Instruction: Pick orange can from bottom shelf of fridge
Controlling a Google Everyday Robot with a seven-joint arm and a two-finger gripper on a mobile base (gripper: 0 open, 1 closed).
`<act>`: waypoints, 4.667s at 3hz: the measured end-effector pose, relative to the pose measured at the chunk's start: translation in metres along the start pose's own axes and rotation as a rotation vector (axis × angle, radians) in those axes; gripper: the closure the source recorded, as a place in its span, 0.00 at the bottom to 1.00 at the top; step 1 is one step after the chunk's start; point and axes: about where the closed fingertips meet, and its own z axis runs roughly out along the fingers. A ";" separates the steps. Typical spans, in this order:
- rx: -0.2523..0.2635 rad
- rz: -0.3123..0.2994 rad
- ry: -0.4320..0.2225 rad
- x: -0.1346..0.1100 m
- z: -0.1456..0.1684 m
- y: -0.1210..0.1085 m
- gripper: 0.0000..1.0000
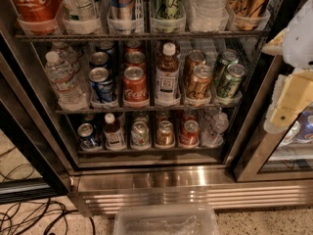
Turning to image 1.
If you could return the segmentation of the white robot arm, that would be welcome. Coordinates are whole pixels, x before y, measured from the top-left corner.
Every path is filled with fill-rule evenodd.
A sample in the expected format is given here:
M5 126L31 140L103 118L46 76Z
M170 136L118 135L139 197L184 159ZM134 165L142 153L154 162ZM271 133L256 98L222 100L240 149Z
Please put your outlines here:
M313 0L304 3L262 52L282 56L293 67L291 74L280 75L276 80L265 117L265 131L278 134L287 130L313 103Z

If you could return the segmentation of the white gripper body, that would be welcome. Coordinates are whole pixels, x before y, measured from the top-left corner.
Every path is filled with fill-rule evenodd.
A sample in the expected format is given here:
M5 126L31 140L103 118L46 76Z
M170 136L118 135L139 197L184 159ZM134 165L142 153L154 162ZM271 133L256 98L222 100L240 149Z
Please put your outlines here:
M263 128L271 134L279 134L288 129L290 124L287 122L286 112L279 106L279 100L283 95L283 89L286 83L286 76L280 74L275 82L271 104L269 105Z

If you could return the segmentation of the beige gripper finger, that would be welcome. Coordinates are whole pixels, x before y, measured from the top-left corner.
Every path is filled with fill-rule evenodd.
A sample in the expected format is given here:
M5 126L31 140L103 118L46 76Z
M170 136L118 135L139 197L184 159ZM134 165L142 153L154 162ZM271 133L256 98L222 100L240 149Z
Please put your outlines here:
M279 106L286 112L291 125L313 102L313 70L295 70L286 78Z
M262 47L262 52L270 56L282 56L284 54L283 43L286 30L282 29L273 39Z

